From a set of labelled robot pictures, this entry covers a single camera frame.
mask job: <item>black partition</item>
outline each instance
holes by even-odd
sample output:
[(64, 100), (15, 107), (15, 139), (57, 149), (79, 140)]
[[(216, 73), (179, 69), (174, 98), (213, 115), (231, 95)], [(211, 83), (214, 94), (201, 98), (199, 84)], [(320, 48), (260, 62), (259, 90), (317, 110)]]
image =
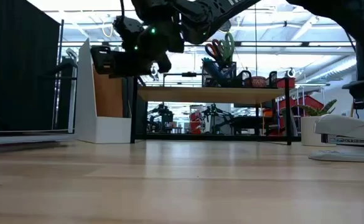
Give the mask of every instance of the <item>black partition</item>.
[(0, 131), (52, 129), (59, 23), (27, 0), (0, 0)]

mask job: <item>wooden tabletop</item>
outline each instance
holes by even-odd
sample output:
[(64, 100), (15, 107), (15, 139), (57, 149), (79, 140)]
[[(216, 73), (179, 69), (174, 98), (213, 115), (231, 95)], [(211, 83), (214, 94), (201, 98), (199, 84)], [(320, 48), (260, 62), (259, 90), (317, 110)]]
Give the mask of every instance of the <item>wooden tabletop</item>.
[(282, 96), (284, 89), (146, 86), (138, 93), (146, 101), (259, 104)]
[(364, 153), (362, 147), (28, 147), (36, 150), (0, 153), (0, 224), (364, 224), (364, 163), (307, 158), (318, 150)]

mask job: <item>table leg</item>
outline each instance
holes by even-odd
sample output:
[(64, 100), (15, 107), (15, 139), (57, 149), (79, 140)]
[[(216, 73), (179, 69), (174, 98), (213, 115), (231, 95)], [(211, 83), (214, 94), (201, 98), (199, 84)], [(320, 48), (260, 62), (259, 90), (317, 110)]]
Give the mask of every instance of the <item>table leg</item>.
[(260, 133), (259, 133), (260, 122), (258, 122), (259, 121), (259, 106), (258, 105), (255, 105), (255, 117), (256, 117), (256, 124), (259, 124), (259, 125), (255, 125), (255, 135), (259, 136), (260, 135)]
[(287, 145), (291, 145), (291, 105), (289, 102), (289, 79), (288, 77), (284, 78), (285, 80), (285, 94), (286, 94), (286, 115), (287, 120), (285, 121), (286, 131), (287, 131)]
[(149, 107), (148, 102), (144, 102), (144, 117), (143, 117), (143, 140), (147, 140), (147, 110)]
[(133, 95), (132, 95), (132, 120), (131, 120), (131, 144), (136, 140), (136, 99), (138, 97), (138, 78), (133, 77)]

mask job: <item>ceiling light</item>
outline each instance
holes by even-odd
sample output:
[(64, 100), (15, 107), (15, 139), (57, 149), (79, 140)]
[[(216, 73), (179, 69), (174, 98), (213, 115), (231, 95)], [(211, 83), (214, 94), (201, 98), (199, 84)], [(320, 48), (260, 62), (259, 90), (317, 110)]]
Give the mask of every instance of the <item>ceiling light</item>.
[(241, 46), (297, 47), (302, 42), (242, 42)]
[(81, 47), (84, 44), (84, 42), (62, 42), (63, 47)]
[(311, 47), (351, 47), (350, 42), (310, 42)]
[(340, 26), (312, 26), (311, 29), (332, 30), (332, 29), (343, 29), (343, 28)]
[(110, 42), (110, 46), (121, 46), (122, 42)]
[(295, 86), (296, 87), (300, 87), (300, 86), (329, 86), (329, 83), (296, 83)]
[(205, 46), (205, 45), (207, 45), (207, 44), (212, 44), (212, 42), (210, 42), (210, 41), (205, 41), (205, 42), (204, 42), (204, 43), (202, 43), (202, 44), (192, 44), (192, 43), (188, 43), (188, 42), (184, 43), (184, 45), (186, 45), (186, 46)]

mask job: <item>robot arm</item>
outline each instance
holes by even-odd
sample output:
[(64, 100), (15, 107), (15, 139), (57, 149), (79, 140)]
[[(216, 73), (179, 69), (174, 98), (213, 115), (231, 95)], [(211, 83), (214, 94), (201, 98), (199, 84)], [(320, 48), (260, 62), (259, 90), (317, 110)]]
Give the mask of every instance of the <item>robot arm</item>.
[[(93, 47), (95, 68), (98, 73), (110, 73), (110, 77), (130, 77), (150, 74), (152, 63), (157, 62), (160, 73), (168, 72), (171, 64), (167, 51), (182, 53), (184, 42), (205, 42), (230, 18), (259, 1), (132, 0), (144, 23), (118, 17), (113, 25), (123, 39), (126, 51), (111, 52), (103, 47)], [(364, 0), (288, 1), (335, 20), (364, 47)]]

